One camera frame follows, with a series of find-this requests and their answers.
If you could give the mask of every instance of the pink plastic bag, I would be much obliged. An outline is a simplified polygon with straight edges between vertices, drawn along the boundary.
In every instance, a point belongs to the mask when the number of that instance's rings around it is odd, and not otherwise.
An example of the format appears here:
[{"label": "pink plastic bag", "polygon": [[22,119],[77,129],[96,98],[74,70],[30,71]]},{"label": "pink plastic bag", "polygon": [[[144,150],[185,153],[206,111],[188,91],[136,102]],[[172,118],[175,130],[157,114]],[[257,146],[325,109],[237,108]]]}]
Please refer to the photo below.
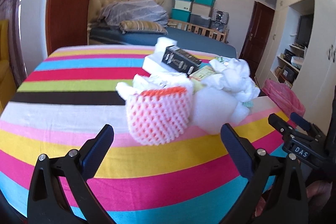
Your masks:
[{"label": "pink plastic bag", "polygon": [[304,115],[306,111],[304,105],[301,104],[295,93],[285,84],[267,79],[262,91],[277,104],[287,117],[290,117],[292,112],[296,112],[301,117]]}]

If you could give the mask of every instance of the wooden bed rail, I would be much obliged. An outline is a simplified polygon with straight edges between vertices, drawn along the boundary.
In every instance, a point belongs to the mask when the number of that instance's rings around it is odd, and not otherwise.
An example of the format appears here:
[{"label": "wooden bed rail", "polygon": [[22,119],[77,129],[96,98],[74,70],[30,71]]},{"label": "wooden bed rail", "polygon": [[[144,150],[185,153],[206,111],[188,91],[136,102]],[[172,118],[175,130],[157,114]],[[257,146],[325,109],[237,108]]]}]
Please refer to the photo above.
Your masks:
[{"label": "wooden bed rail", "polygon": [[224,31],[224,33],[221,33],[217,30],[214,29],[208,29],[202,26],[198,26],[189,22],[184,22],[184,21],[180,21],[180,20],[176,20],[176,19],[169,19],[168,21],[168,26],[171,28],[176,28],[176,29],[180,29],[180,30],[184,30],[187,32],[193,32],[196,34],[200,34],[204,37],[209,37],[212,39],[216,39],[218,41],[221,41],[225,44],[228,44],[227,42],[227,36],[229,33],[229,30],[226,29]]}]

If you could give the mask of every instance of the white wardrobe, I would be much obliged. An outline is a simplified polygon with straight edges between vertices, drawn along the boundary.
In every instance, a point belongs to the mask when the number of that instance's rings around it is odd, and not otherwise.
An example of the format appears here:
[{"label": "white wardrobe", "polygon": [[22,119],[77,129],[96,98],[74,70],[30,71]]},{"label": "white wardrobe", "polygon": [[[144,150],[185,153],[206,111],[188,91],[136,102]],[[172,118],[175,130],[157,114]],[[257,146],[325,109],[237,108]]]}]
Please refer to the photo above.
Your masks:
[{"label": "white wardrobe", "polygon": [[336,0],[277,0],[276,11],[263,57],[256,71],[262,87],[266,79],[278,81],[275,69],[292,46],[301,15],[314,13],[308,50],[292,90],[306,108],[304,118],[327,133],[336,85]]}]

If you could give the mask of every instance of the television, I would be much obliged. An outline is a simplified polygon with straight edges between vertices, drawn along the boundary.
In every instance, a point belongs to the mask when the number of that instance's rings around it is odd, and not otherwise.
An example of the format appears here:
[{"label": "television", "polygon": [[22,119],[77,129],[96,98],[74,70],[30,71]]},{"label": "television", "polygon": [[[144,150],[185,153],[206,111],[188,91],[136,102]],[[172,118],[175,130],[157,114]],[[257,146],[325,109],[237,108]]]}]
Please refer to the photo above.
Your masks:
[{"label": "television", "polygon": [[300,17],[299,28],[295,42],[302,47],[308,47],[311,29],[313,28],[314,14]]}]

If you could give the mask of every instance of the checkered bag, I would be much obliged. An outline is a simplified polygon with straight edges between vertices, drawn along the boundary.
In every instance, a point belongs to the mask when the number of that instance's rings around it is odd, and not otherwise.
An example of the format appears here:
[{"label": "checkered bag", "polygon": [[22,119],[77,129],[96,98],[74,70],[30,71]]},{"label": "checkered bag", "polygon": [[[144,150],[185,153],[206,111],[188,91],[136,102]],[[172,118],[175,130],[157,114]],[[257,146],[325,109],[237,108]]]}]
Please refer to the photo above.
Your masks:
[{"label": "checkered bag", "polygon": [[227,24],[229,22],[229,13],[212,9],[211,20]]}]

